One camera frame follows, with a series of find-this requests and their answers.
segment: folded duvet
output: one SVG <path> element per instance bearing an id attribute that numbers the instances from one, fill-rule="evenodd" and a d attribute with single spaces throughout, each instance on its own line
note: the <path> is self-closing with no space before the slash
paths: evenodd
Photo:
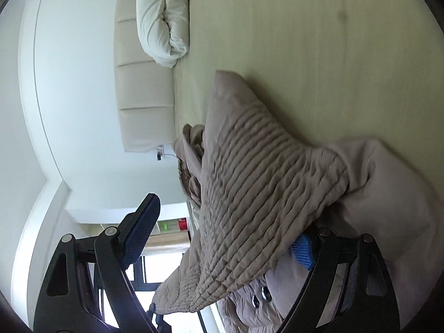
<path id="1" fill-rule="evenodd" d="M 299 142 L 234 73 L 216 73 L 207 116 L 175 143 L 199 231 L 157 289 L 156 312 L 195 312 L 249 284 L 312 222 L 373 235 L 401 325 L 418 312 L 444 269 L 444 204 L 427 182 L 376 139 Z"/>
<path id="2" fill-rule="evenodd" d="M 159 65 L 173 67 L 188 52 L 189 0 L 136 0 L 143 50 Z"/>

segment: blue gripper pad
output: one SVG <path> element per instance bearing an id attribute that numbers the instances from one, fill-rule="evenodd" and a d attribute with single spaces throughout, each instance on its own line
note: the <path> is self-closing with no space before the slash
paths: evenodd
<path id="1" fill-rule="evenodd" d="M 150 194 L 133 213 L 132 219 L 128 222 L 133 226 L 122 242 L 123 255 L 120 259 L 122 267 L 128 268 L 129 265 L 137 262 L 159 215 L 160 199 L 157 195 Z"/>
<path id="2" fill-rule="evenodd" d="M 302 266 L 305 266 L 307 270 L 311 270 L 314 267 L 315 260 L 313 258 L 311 241 L 307 234 L 301 234 L 294 243 L 291 245 L 291 251 Z"/>

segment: window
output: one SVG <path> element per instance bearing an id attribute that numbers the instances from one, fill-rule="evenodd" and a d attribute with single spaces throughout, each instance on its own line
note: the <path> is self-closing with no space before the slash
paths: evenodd
<path id="1" fill-rule="evenodd" d="M 149 255 L 140 257 L 137 263 L 128 268 L 127 277 L 144 310 L 149 309 L 155 290 L 176 270 L 181 259 L 181 253 Z M 98 272 L 95 273 L 94 282 L 104 321 L 111 326 L 118 327 Z M 171 325 L 172 333 L 206 333 L 200 312 L 168 314 L 163 319 Z"/>

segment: headboard panel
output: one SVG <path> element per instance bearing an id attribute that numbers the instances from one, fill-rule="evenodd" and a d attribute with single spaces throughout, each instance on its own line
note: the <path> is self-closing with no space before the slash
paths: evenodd
<path id="1" fill-rule="evenodd" d="M 140 44 L 136 0 L 117 0 L 114 26 L 115 94 L 125 151 L 146 152 L 175 137 L 172 69 Z"/>

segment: beige curtain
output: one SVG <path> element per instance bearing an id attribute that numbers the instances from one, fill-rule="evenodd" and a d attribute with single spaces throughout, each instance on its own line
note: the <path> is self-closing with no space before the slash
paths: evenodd
<path id="1" fill-rule="evenodd" d="M 159 253 L 184 253 L 190 247 L 188 231 L 151 235 L 148 238 L 142 255 Z"/>

